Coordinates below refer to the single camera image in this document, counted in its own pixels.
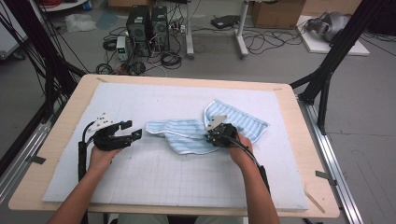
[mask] floor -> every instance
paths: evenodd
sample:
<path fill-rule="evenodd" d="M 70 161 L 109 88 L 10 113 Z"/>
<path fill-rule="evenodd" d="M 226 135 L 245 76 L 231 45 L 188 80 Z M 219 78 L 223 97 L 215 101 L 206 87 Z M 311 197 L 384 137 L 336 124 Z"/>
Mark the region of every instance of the floor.
<path fill-rule="evenodd" d="M 231 4 L 230 14 L 237 14 L 238 6 Z M 100 28 L 90 32 L 64 34 L 65 40 L 88 70 L 94 71 L 96 65 L 104 61 L 103 37 L 123 26 L 126 19 L 115 17 L 116 12 L 103 7 L 96 7 L 90 12 L 76 7 L 50 16 L 54 22 L 62 24 L 64 16 L 73 13 L 89 14 L 94 21 L 101 22 Z M 192 23 L 208 27 L 214 14 L 216 10 L 213 7 L 202 4 Z M 247 20 L 247 26 L 251 26 L 250 20 Z M 361 43 L 370 51 L 370 56 L 345 57 L 332 78 L 326 130 L 363 222 L 396 223 L 396 180 L 393 173 L 396 161 L 396 44 L 377 39 L 369 41 L 382 49 L 361 39 Z M 304 44 L 301 44 L 267 50 L 261 55 L 250 54 L 245 60 L 240 60 L 231 33 L 194 33 L 194 44 L 194 60 L 188 60 L 182 48 L 180 68 L 167 69 L 166 73 L 155 68 L 147 71 L 145 76 L 291 83 L 315 71 L 325 57 L 323 54 L 308 53 Z M 63 49 L 67 60 L 80 66 L 65 44 Z M 116 60 L 112 63 L 116 66 L 120 64 Z M 4 155 L 43 101 L 42 91 L 28 60 L 0 61 L 0 156 Z M 52 214 L 10 211 L 7 208 L 10 195 L 0 205 L 2 223 L 30 223 L 32 220 L 42 223 Z M 90 216 L 92 223 L 101 220 L 97 214 Z M 281 221 L 303 223 L 299 218 L 281 218 Z M 312 221 L 347 223 L 343 216 Z"/>

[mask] forearm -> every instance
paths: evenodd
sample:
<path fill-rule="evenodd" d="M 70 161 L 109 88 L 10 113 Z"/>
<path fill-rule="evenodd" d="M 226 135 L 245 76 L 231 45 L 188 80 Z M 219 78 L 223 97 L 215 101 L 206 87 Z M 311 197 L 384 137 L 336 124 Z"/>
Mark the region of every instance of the forearm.
<path fill-rule="evenodd" d="M 257 166 L 250 162 L 241 167 L 241 172 L 245 181 L 249 223 L 279 223 L 274 203 Z"/>
<path fill-rule="evenodd" d="M 80 223 L 101 174 L 87 172 L 48 223 Z"/>

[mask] white towel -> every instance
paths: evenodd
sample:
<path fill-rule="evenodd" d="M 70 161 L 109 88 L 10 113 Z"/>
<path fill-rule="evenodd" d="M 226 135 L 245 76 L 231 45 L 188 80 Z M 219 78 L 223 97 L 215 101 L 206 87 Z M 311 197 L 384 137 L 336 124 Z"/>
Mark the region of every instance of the white towel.
<path fill-rule="evenodd" d="M 154 120 L 146 124 L 146 131 L 165 137 L 177 154 L 206 154 L 219 149 L 206 142 L 206 125 L 216 115 L 226 115 L 224 123 L 231 123 L 242 135 L 255 143 L 268 127 L 268 123 L 219 100 L 205 109 L 205 124 L 198 119 Z"/>

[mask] wooden table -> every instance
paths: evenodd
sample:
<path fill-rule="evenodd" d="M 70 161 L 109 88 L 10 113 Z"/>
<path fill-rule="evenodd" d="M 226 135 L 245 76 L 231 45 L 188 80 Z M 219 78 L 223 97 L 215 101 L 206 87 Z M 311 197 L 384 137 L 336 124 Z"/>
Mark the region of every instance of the wooden table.
<path fill-rule="evenodd" d="M 315 171 L 323 172 L 318 153 L 305 124 L 300 107 L 291 87 L 287 84 L 255 83 L 221 80 L 162 78 L 162 77 L 117 77 L 87 75 L 78 84 L 63 113 L 53 126 L 47 140 L 38 152 L 46 158 L 44 164 L 32 163 L 25 177 L 9 201 L 9 208 L 15 210 L 54 211 L 59 203 L 42 202 L 43 195 L 52 179 L 53 172 L 76 128 L 81 115 L 90 102 L 99 83 L 134 83 L 183 87 L 209 87 L 224 89 L 273 91 L 278 100 L 285 122 L 309 209 L 303 212 L 278 212 L 280 217 L 338 217 L 339 208 L 332 194 L 328 180 L 317 177 Z M 247 216 L 246 209 L 174 207 L 121 204 L 91 204 L 90 212 L 149 213 L 168 215 L 219 215 Z"/>

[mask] human arm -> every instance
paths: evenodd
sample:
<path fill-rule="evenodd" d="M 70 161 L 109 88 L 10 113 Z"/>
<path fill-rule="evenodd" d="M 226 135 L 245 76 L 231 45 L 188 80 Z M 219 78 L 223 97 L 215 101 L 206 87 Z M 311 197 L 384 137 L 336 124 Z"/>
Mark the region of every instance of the human arm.
<path fill-rule="evenodd" d="M 87 173 L 78 182 L 48 223 L 80 223 L 103 174 L 113 157 L 120 151 L 121 149 L 103 151 L 93 147 Z"/>
<path fill-rule="evenodd" d="M 253 147 L 248 138 L 238 134 L 239 141 L 250 151 Z M 277 224 L 277 216 L 274 203 L 262 181 L 259 169 L 253 160 L 240 147 L 231 147 L 230 155 L 233 161 L 239 166 L 244 177 L 245 190 L 247 195 L 247 215 L 250 224 L 265 223 Z"/>

